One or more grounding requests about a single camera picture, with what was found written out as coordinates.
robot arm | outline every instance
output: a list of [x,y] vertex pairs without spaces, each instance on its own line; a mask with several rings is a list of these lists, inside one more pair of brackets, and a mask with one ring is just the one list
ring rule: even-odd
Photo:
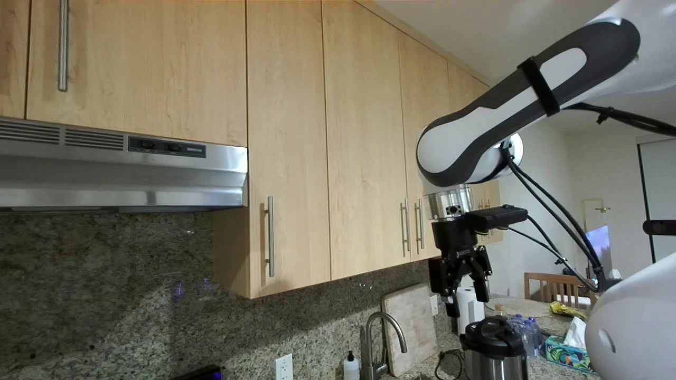
[[[511,77],[466,109],[436,119],[417,139],[417,167],[441,259],[431,281],[459,318],[454,289],[473,276],[476,299],[487,301],[490,263],[475,235],[523,219],[520,210],[471,211],[464,184],[487,183],[505,165],[505,151],[520,160],[520,129],[582,101],[623,96],[661,99],[676,89],[676,0],[621,0],[588,25],[525,59]],[[594,367],[607,378],[663,378],[676,371],[672,319],[676,253],[607,289],[586,323]]]
[[676,2],[623,0],[592,23],[525,59],[466,109],[432,120],[417,139],[417,169],[435,217],[441,259],[431,265],[435,291],[459,318],[454,291],[471,274],[476,299],[487,302],[490,263],[476,233],[525,219],[521,210],[473,211],[464,184],[495,177],[505,167],[500,145],[521,158],[520,129],[582,101],[676,88],[667,39],[676,36]]

electrical outlet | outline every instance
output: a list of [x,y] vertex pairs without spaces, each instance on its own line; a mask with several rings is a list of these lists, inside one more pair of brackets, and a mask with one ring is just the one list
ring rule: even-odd
[[440,295],[435,294],[428,295],[428,308],[431,308],[431,318],[440,316]]
[[294,357],[282,356],[274,360],[274,380],[294,380]]

cabinet handle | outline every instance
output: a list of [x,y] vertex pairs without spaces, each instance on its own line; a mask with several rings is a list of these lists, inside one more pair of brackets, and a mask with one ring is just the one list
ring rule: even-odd
[[69,43],[69,0],[58,0],[58,63],[57,89],[67,94],[67,43]]
[[274,210],[273,210],[273,197],[268,197],[268,203],[264,207],[264,215],[268,219],[268,276],[274,276]]
[[406,251],[409,251],[409,230],[408,230],[408,207],[403,203],[398,203],[398,213],[401,213],[401,250],[406,259]]
[[423,207],[419,202],[414,206],[414,217],[416,217],[416,247],[417,253],[425,250],[425,230],[423,230]]

wooden cabinet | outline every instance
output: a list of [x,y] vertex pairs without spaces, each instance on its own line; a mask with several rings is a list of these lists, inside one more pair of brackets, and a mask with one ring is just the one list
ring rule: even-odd
[[0,116],[23,119],[30,0],[0,2]]
[[[448,62],[448,88],[450,88],[450,112],[456,112],[476,99],[486,85],[476,79],[468,77],[464,70]],[[486,183],[468,187],[468,198],[471,206],[476,210],[498,207],[500,206],[500,187],[498,183]],[[490,245],[500,242],[502,235],[498,230],[492,230],[483,236],[479,236],[481,245]]]
[[32,2],[28,119],[245,146],[245,0],[58,5]]
[[408,263],[396,31],[322,2],[332,280]]
[[450,115],[450,89],[446,59],[419,44],[417,41],[398,35],[401,59],[401,120],[406,131],[406,177],[412,260],[440,256],[432,233],[428,203],[423,193],[419,171],[416,165],[416,146],[419,133],[435,119]]
[[320,0],[248,0],[246,44],[248,236],[224,273],[257,299],[329,281]]

stainless steel range hood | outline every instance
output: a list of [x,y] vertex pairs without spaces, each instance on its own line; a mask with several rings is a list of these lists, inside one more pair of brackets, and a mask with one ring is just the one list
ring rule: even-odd
[[245,207],[246,151],[0,119],[0,210]]

